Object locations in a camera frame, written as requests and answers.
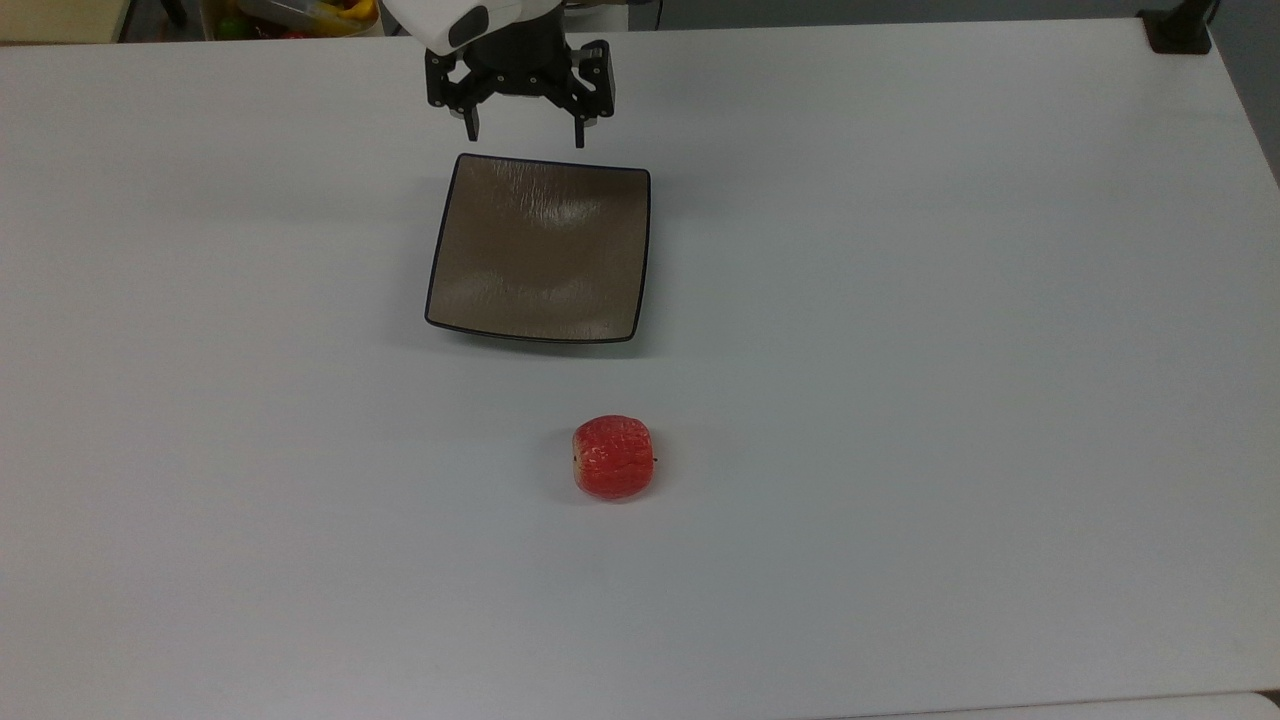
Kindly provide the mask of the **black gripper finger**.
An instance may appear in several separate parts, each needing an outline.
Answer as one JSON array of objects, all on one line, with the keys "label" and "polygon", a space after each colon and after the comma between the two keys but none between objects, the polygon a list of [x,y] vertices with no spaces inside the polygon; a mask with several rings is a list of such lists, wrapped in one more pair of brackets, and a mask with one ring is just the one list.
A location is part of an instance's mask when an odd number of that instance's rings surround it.
[{"label": "black gripper finger", "polygon": [[467,140],[477,142],[480,136],[477,108],[483,102],[483,96],[470,72],[462,79],[451,78],[457,64],[458,55],[456,53],[436,55],[430,49],[425,51],[428,102],[430,106],[447,110],[453,118],[462,120]]},{"label": "black gripper finger", "polygon": [[570,53],[567,92],[573,118],[575,147],[585,149],[586,131],[614,115],[614,82],[609,44],[600,38]]}]

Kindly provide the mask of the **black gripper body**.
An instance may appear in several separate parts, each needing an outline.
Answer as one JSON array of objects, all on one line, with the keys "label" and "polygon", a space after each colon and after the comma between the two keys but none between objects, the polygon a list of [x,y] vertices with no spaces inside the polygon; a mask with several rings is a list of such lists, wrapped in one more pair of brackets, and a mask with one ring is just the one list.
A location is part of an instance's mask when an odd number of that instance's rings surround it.
[{"label": "black gripper body", "polygon": [[451,83],[448,104],[477,104],[493,94],[580,104],[582,86],[572,77],[563,20],[563,10],[553,8],[468,44],[461,51],[467,73]]}]

